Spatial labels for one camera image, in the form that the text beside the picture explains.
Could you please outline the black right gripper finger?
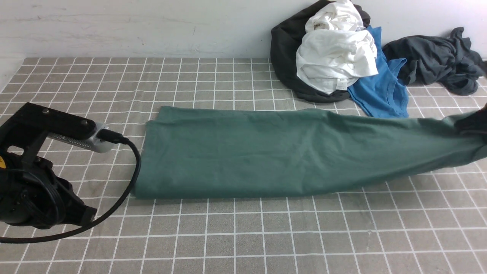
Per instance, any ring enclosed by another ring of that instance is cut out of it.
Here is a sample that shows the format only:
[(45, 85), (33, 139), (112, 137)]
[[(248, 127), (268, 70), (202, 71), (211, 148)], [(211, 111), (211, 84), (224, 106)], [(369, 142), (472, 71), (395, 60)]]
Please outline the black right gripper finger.
[(456, 130), (463, 135), (487, 136), (487, 105), (466, 118), (455, 122)]

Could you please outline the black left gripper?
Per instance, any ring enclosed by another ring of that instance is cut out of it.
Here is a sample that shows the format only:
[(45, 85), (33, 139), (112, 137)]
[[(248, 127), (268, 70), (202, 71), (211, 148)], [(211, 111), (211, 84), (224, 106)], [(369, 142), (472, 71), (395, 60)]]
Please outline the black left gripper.
[(1, 126), (2, 222), (50, 229), (59, 224), (85, 226), (94, 220), (97, 210), (53, 172), (50, 160), (38, 155), (51, 132), (88, 139), (95, 122), (26, 103)]

